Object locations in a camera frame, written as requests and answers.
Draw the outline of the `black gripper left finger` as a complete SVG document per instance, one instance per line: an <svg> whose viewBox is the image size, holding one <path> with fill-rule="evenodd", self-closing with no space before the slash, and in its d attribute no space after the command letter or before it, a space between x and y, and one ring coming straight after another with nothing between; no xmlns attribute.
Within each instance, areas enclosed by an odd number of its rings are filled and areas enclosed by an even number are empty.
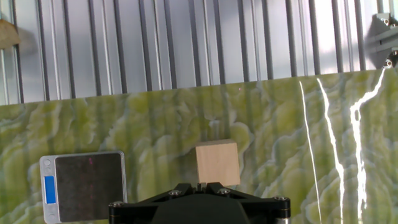
<svg viewBox="0 0 398 224"><path fill-rule="evenodd" d="M122 201L111 202L108 205L109 224L133 223L137 217L152 218L160 205L173 199L197 193L197 188L188 183L178 184L174 189L168 190L151 198L137 203Z"/></svg>

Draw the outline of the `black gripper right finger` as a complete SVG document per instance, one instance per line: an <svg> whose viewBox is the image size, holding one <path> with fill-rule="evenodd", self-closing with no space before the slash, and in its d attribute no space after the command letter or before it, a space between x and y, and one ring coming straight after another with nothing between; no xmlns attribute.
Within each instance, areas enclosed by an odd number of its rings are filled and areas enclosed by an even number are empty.
<svg viewBox="0 0 398 224"><path fill-rule="evenodd" d="M233 199L243 207L248 218L262 214L265 216L265 223L291 223L291 206L288 197L277 195L271 198L260 198L225 187L219 182L199 183L199 193Z"/></svg>

